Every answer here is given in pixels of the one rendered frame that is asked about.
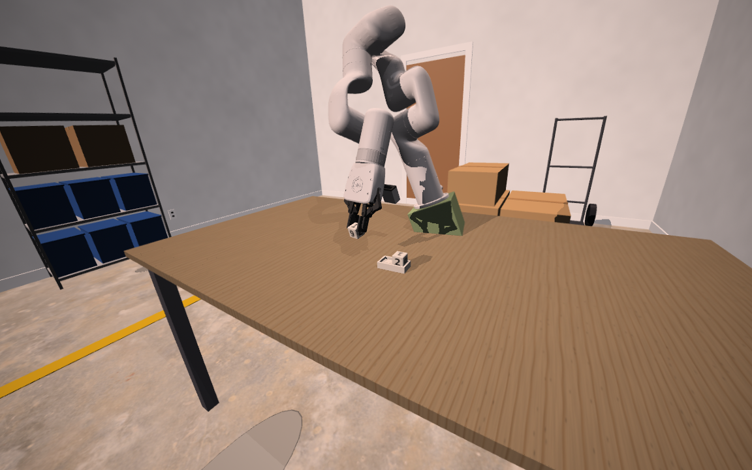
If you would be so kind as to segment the beige rectangular tray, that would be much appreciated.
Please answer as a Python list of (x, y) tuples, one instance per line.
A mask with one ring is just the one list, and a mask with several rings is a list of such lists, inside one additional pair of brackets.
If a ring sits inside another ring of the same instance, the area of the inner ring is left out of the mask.
[(380, 270), (389, 270), (404, 274), (410, 268), (410, 260), (408, 260), (406, 265), (398, 266), (393, 264), (392, 257), (384, 256), (384, 258), (380, 258), (380, 260), (378, 261), (378, 268), (380, 268)]

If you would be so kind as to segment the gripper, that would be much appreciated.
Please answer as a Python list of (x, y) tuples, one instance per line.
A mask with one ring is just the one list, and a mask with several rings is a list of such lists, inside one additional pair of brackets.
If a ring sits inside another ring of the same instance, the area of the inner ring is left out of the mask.
[[(349, 212), (347, 227), (358, 223), (357, 231), (367, 232), (368, 219), (374, 212), (382, 209), (381, 200), (385, 180), (383, 166), (383, 164), (365, 160), (356, 160), (353, 163), (344, 191), (344, 202), (349, 209), (347, 210)], [(363, 210), (362, 216), (359, 216), (357, 214), (361, 204), (363, 204)]]

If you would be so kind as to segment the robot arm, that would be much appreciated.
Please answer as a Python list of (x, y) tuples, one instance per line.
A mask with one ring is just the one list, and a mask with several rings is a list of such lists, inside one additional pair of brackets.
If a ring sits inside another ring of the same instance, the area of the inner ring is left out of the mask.
[[(387, 5), (367, 13), (347, 33), (343, 78), (332, 88), (328, 120), (338, 136), (359, 144), (356, 160), (385, 165), (391, 139), (414, 191), (414, 207), (421, 209), (450, 195), (443, 194), (429, 150), (417, 139), (439, 125), (431, 78), (421, 66), (405, 71), (401, 59), (386, 51), (404, 32), (405, 17), (398, 8)], [(347, 105), (348, 93), (364, 93), (372, 87), (372, 66), (380, 75), (388, 109), (406, 109), (399, 115), (393, 117), (384, 109), (369, 109), (363, 115)]]

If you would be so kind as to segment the beige calendar cube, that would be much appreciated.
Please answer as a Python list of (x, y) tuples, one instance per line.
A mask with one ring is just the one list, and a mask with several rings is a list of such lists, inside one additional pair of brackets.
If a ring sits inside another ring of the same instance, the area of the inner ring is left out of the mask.
[(363, 237), (365, 232), (358, 232), (357, 225), (358, 223), (353, 223), (351, 226), (347, 227), (347, 231), (349, 231), (350, 237), (359, 239), (360, 237)]
[(395, 252), (393, 254), (393, 264), (398, 266), (404, 266), (408, 262), (408, 253)]

